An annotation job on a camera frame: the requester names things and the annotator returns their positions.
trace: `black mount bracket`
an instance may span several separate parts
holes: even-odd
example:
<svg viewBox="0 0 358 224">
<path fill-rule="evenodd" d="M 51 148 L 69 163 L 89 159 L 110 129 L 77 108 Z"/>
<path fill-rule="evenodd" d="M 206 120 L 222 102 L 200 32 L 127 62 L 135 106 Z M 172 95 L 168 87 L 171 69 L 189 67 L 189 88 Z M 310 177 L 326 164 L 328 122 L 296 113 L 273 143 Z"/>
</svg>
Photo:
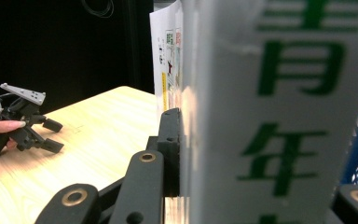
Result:
<svg viewBox="0 0 358 224">
<path fill-rule="evenodd" d="M 35 223 L 164 223 L 164 197 L 179 196 L 179 113 L 161 115 L 158 136 L 131 157 L 123 178 L 100 191 L 89 184 L 60 190 Z"/>
</svg>

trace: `light wooden surface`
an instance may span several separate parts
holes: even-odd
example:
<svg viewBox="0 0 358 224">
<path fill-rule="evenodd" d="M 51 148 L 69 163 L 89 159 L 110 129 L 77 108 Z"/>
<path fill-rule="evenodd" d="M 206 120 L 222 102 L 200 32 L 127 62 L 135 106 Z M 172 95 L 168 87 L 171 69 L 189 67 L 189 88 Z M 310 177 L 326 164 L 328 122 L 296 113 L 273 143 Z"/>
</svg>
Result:
<svg viewBox="0 0 358 224">
<path fill-rule="evenodd" d="M 158 135 L 156 97 L 129 87 L 46 116 L 61 123 L 62 130 L 53 133 L 41 125 L 34 125 L 34 130 L 65 146 L 58 154 L 41 148 L 4 149 L 0 156 L 0 223 L 34 223 L 51 197 L 69 185 L 86 183 L 103 189 L 112 184 L 124 176 L 131 156 L 145 149 L 148 137 Z M 177 201 L 169 201 L 171 216 Z"/>
</svg>

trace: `green chinese character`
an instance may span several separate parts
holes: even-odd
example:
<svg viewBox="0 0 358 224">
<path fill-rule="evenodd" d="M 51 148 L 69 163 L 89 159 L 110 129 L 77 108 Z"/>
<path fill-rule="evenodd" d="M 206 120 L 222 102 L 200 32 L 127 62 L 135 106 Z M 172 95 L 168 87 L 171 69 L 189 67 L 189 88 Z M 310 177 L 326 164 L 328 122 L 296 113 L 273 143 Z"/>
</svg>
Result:
<svg viewBox="0 0 358 224">
<path fill-rule="evenodd" d="M 253 157 L 249 175 L 239 175 L 240 181 L 247 180 L 274 180 L 274 196 L 286 196 L 290 189 L 293 178 L 316 177 L 315 173 L 295 174 L 296 160 L 300 157 L 315 156 L 314 152 L 300 152 L 301 141 L 305 137 L 324 136 L 326 132 L 303 132 L 303 133 L 278 133 L 277 123 L 266 123 L 261 126 L 251 144 L 242 152 L 244 157 Z M 271 138 L 282 138 L 284 144 L 282 152 L 263 154 L 267 143 Z M 279 169 L 276 175 L 267 175 L 266 170 L 269 162 L 279 159 Z"/>
<path fill-rule="evenodd" d="M 334 3 L 340 7 L 331 7 Z M 303 4 L 305 7 L 293 7 Z M 260 31 L 357 32 L 358 0 L 269 0 L 257 29 Z"/>
<path fill-rule="evenodd" d="M 309 56 L 301 54 L 298 56 L 283 57 L 286 50 L 297 49 L 324 49 L 328 52 L 327 56 Z M 258 94 L 261 96 L 270 96 L 276 89 L 278 80 L 282 81 L 313 81 L 318 80 L 319 85 L 315 88 L 301 88 L 301 90 L 310 95 L 326 95 L 334 90 L 338 82 L 339 72 L 344 61 L 345 50 L 341 44 L 335 42 L 307 42 L 294 41 L 282 43 L 279 41 L 269 41 L 265 45 L 265 53 L 261 68 L 261 78 L 258 86 Z M 282 65 L 306 66 L 322 65 L 324 70 L 310 71 L 305 70 L 297 74 L 280 73 L 279 68 Z"/>
</svg>

